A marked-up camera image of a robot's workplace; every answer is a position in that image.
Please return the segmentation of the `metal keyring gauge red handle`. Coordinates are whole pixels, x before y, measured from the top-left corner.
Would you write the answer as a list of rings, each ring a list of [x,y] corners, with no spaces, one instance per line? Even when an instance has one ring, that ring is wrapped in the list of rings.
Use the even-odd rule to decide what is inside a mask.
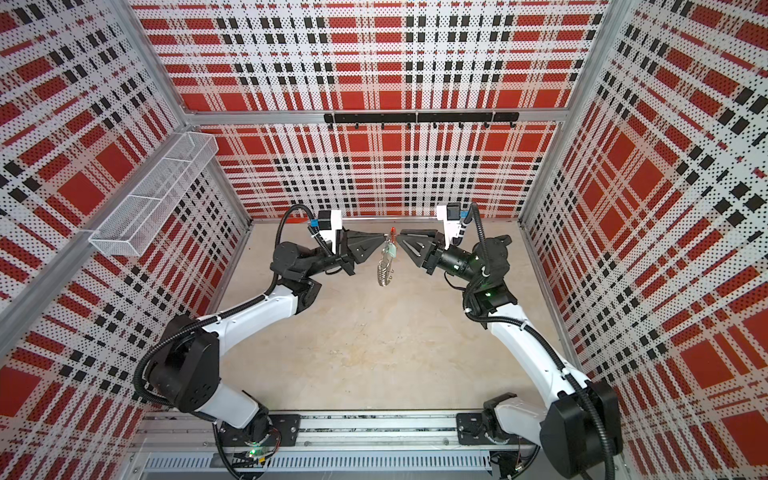
[[[391,283],[394,272],[394,261],[396,259],[396,257],[392,258],[383,253],[387,241],[393,242],[396,245],[396,229],[394,227],[390,229],[390,232],[386,236],[386,241],[383,244],[381,251],[381,259],[377,265],[377,282],[381,287],[386,287]]]

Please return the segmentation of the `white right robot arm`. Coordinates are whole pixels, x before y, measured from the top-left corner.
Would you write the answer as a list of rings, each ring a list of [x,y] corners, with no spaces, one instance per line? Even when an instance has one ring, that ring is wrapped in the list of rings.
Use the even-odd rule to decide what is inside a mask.
[[[482,432],[495,442],[516,436],[534,443],[565,478],[588,478],[602,466],[613,479],[623,449],[617,393],[568,362],[530,322],[505,282],[511,242],[507,235],[485,238],[467,251],[436,230],[404,230],[398,238],[417,267],[465,281],[465,316],[511,352],[543,401],[540,408],[514,395],[488,401]]]

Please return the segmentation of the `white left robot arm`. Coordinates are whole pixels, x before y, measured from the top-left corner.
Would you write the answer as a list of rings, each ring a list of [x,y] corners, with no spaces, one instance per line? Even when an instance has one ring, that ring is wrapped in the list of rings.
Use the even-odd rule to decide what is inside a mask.
[[[335,246],[322,241],[314,249],[281,242],[273,252],[273,282],[265,293],[206,317],[172,319],[161,340],[139,360],[133,376],[136,392],[215,427],[226,426],[246,444],[266,440],[274,429],[268,408],[222,382],[221,359],[244,340],[307,310],[321,289],[314,275],[335,268],[354,275],[356,266],[386,240],[383,233],[348,229],[338,231],[336,238]]]

